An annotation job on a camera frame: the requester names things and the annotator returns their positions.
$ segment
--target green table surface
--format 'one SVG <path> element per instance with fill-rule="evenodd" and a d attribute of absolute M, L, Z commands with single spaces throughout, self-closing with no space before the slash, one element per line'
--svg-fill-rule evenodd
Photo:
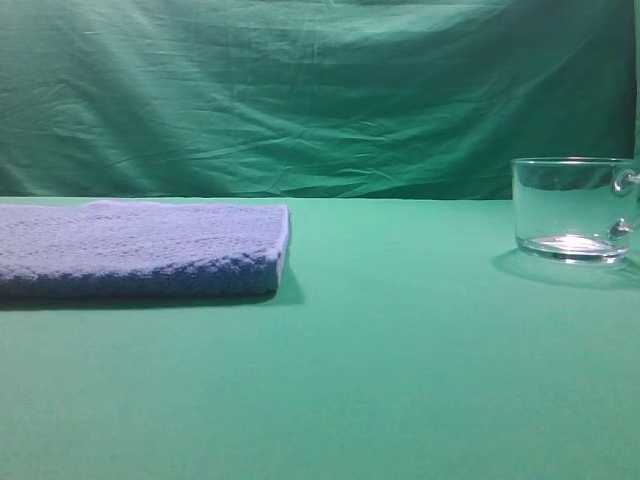
<path fill-rule="evenodd" d="M 281 202 L 272 298 L 0 304 L 0 479 L 640 478 L 635 254 L 519 254 L 506 201 Z"/>

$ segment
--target clear glass cup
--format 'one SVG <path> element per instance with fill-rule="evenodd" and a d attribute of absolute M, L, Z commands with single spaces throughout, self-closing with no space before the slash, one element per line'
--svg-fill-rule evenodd
<path fill-rule="evenodd" d="M 634 160 L 513 160 L 518 247 L 566 262 L 619 260 L 637 223 L 639 178 Z"/>

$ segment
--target green cloth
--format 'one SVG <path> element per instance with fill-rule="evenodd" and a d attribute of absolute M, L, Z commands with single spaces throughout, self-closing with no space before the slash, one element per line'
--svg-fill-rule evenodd
<path fill-rule="evenodd" d="M 0 478 L 640 478 L 639 250 L 517 255 L 504 201 L 286 203 L 274 298 L 0 307 Z"/>
<path fill-rule="evenodd" d="M 0 194 L 506 198 L 633 154 L 632 0 L 0 0 Z"/>

